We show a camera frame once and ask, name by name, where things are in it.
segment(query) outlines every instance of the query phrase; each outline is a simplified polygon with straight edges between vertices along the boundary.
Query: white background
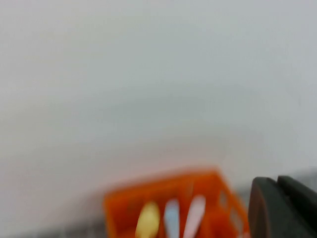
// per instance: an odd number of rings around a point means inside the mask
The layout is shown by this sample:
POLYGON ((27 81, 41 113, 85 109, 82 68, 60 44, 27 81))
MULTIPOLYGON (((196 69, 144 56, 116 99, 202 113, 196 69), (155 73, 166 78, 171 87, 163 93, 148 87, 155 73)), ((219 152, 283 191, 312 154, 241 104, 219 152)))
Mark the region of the white background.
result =
POLYGON ((0 3, 0 236, 102 214, 112 184, 317 165, 315 0, 0 3))

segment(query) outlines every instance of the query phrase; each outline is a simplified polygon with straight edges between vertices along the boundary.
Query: gray surface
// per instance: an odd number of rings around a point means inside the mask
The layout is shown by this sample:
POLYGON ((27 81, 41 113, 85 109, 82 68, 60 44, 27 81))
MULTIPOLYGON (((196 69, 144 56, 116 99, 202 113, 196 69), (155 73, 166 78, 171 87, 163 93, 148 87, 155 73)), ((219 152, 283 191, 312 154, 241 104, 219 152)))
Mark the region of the gray surface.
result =
MULTIPOLYGON (((293 178, 302 182, 306 186, 317 190, 317 172, 309 172, 305 175, 292 175, 293 178)), ((240 196, 246 206, 249 204, 250 187, 238 190, 240 196)), ((104 219, 96 219, 92 224, 82 224, 76 227, 70 227, 66 230, 47 232, 43 234, 21 235, 17 238, 106 238, 104 219)))

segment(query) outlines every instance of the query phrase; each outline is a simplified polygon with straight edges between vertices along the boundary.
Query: black object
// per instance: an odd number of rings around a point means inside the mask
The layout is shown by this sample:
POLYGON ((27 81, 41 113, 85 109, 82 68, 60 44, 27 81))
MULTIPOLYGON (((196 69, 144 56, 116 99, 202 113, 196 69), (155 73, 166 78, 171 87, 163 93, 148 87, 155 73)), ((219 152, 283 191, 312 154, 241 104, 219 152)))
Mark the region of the black object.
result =
POLYGON ((317 238, 317 193, 289 176, 256 177, 248 219, 251 238, 317 238))

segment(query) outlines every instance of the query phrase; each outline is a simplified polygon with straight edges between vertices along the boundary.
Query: orange basket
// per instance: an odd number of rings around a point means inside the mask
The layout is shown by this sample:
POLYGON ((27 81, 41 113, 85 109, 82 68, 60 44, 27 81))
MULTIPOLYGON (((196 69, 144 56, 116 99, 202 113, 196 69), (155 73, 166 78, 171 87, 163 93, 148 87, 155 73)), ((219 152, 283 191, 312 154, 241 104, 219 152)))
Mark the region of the orange basket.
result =
POLYGON ((155 201, 161 213, 157 238, 166 238, 163 222, 165 204, 178 199, 180 238, 195 195, 206 197, 206 211, 196 238, 235 238, 249 234, 245 209, 216 171, 187 173, 108 193, 104 200, 109 238, 134 238, 142 207, 155 201))

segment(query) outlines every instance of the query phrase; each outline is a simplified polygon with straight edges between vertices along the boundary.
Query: yellow object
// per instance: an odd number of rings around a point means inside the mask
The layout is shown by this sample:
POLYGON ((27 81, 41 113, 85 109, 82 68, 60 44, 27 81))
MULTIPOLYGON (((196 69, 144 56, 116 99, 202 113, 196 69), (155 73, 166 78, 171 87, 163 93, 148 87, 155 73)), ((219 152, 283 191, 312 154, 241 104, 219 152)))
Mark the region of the yellow object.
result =
POLYGON ((159 231, 159 207, 155 202, 148 202, 141 210, 138 225, 135 230, 136 238, 154 238, 159 231))

